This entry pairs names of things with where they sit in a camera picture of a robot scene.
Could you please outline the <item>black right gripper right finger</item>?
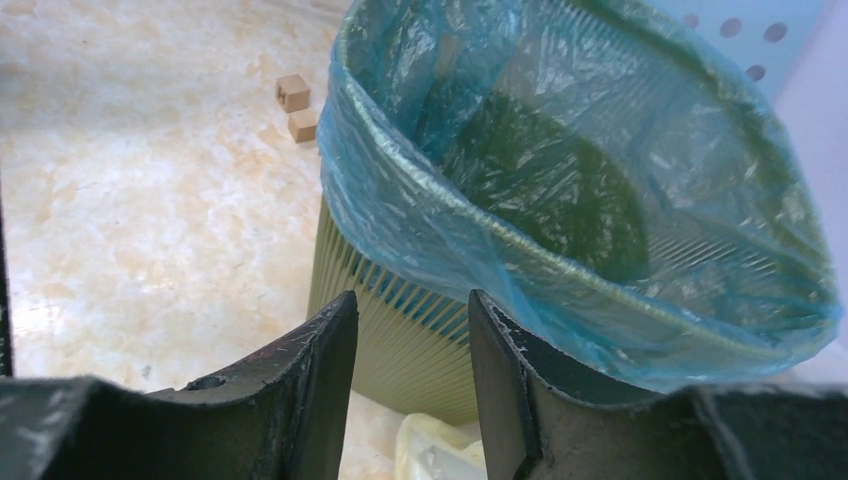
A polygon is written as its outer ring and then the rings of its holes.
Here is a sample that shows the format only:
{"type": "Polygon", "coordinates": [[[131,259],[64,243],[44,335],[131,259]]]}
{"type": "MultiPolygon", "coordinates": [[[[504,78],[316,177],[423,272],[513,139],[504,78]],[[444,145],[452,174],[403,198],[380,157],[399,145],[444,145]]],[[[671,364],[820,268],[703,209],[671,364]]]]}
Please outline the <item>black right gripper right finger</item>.
{"type": "Polygon", "coordinates": [[[597,372],[468,304],[491,479],[843,479],[843,385],[741,383],[658,394],[597,372]]]}

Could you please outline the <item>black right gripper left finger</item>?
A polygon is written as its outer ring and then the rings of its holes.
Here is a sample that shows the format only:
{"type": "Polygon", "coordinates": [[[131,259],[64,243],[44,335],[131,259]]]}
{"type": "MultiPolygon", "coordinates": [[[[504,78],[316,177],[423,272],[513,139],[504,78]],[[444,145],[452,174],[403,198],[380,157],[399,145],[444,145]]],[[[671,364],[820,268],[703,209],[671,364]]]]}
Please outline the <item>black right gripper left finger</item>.
{"type": "Polygon", "coordinates": [[[181,390],[96,377],[1,382],[5,479],[335,479],[358,334],[346,291],[181,390]]]}

